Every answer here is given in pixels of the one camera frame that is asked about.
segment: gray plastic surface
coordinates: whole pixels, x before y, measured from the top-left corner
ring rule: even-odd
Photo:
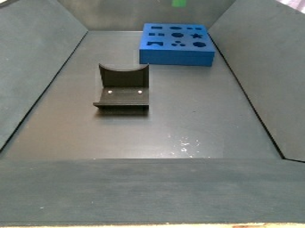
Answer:
[[[305,160],[305,14],[275,0],[239,0],[211,29],[288,159]]]
[[[304,173],[286,160],[7,160],[0,225],[305,223]]]
[[[0,149],[88,32],[58,1],[0,8]]]
[[[145,23],[199,23],[209,28],[235,0],[59,0],[89,30],[142,31]]]
[[[104,116],[100,63],[136,69],[141,32],[90,32],[7,145],[6,159],[280,159],[223,56],[150,65],[148,115]]]

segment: bin floor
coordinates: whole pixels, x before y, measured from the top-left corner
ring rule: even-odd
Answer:
[[[280,159],[220,53],[211,68],[150,66],[149,113],[112,115],[98,64],[138,67],[141,32],[90,32],[3,159]]]

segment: circular hole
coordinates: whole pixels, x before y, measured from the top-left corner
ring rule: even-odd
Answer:
[[[173,27],[170,27],[170,29],[180,30],[180,29],[181,29],[181,27],[179,27],[179,26],[173,26]]]
[[[181,38],[181,37],[185,36],[183,33],[173,33],[172,35],[173,35],[174,37],[177,37],[177,38]]]
[[[193,45],[197,47],[205,47],[207,46],[207,44],[204,42],[196,42],[196,43],[193,43]]]

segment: star-shaped hole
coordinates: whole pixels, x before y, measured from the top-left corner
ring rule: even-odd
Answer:
[[[203,35],[201,35],[201,34],[197,34],[197,33],[193,34],[192,36],[193,36],[195,39],[196,39],[196,38],[203,38]]]

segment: shape sorter block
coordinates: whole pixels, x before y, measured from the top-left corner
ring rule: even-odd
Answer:
[[[140,63],[162,65],[213,65],[215,46],[204,25],[145,24]]]

